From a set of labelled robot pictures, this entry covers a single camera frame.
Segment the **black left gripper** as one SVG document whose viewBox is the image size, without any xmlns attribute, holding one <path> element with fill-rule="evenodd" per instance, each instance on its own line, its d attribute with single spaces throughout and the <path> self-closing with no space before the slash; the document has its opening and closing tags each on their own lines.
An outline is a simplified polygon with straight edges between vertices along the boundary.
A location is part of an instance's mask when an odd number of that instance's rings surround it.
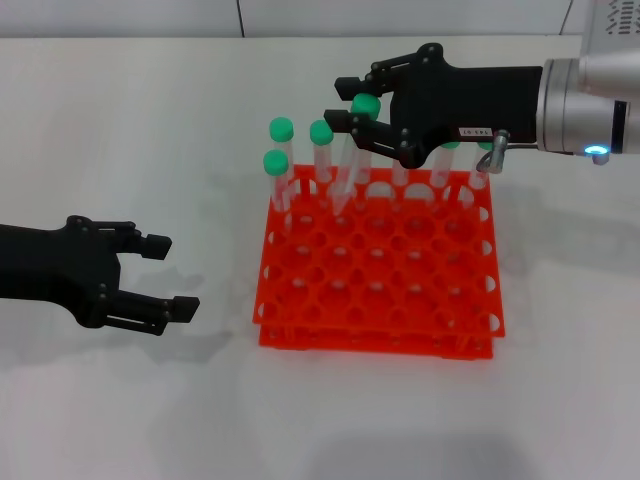
<svg viewBox="0 0 640 480">
<path fill-rule="evenodd" d="M 144 236 L 132 221 L 70 217 L 59 229 L 1 227 L 1 296 L 68 310 L 85 328 L 112 327 L 160 336 L 170 323 L 188 324 L 197 297 L 157 298 L 117 290 L 116 253 L 164 260 L 167 236 Z"/>
</svg>

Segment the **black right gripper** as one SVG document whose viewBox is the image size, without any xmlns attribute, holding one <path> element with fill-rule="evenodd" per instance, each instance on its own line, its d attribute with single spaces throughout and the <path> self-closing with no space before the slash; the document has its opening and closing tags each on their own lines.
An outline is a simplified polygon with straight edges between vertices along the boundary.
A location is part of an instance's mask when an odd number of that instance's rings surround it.
<svg viewBox="0 0 640 480">
<path fill-rule="evenodd" d="M 540 66 L 455 67 L 440 44 L 429 43 L 373 62 L 363 79 L 339 77 L 334 83 L 341 99 L 392 94 L 390 123 L 357 110 L 328 109 L 324 119 L 360 149 L 407 169 L 421 167 L 445 143 L 489 142 L 499 130 L 513 142 L 533 144 L 542 72 Z"/>
</svg>

